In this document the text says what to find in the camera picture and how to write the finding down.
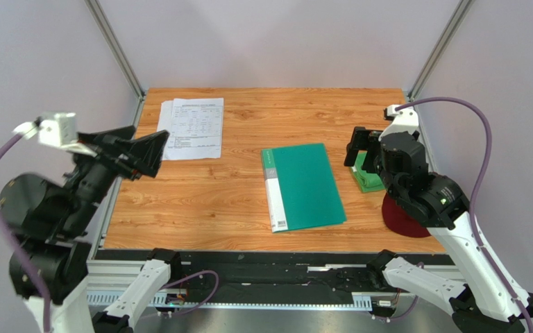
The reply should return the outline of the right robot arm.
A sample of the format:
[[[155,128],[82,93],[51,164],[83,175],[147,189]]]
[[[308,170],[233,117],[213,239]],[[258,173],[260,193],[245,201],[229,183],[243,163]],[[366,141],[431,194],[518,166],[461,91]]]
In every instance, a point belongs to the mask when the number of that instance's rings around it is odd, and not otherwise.
[[[443,246],[463,276],[461,282],[450,280],[383,250],[367,265],[375,287],[413,293],[449,314],[462,332],[531,330],[533,293],[499,262],[461,187],[429,170],[417,134],[356,127],[344,164],[354,166],[362,151],[363,170],[380,176],[388,197]]]

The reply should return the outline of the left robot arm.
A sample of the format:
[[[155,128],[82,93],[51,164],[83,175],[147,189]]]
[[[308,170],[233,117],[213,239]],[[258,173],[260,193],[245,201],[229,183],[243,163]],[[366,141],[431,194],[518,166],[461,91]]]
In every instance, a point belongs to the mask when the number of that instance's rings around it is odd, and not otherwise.
[[[37,136],[42,145],[70,152],[75,164],[63,185],[24,173],[0,193],[0,223],[14,246],[10,279],[43,332],[132,332],[154,295],[182,275],[180,254],[156,248],[117,301],[90,313],[86,227],[117,178],[158,174],[169,138],[165,130],[134,134],[133,126],[79,133],[46,123],[15,130],[14,142]]]

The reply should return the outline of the printed paper sheet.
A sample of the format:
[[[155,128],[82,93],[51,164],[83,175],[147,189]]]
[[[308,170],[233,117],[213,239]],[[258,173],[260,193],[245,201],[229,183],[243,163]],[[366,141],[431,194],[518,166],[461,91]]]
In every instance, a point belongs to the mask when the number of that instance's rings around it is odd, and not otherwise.
[[[171,137],[164,160],[201,160],[221,157],[224,99],[174,99]]]

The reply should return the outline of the green file folder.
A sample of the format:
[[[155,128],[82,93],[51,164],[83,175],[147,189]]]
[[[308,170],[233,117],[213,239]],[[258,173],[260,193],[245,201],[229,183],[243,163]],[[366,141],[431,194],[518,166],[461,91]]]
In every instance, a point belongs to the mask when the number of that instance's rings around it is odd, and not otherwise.
[[[266,148],[261,160],[273,233],[347,221],[324,144]]]

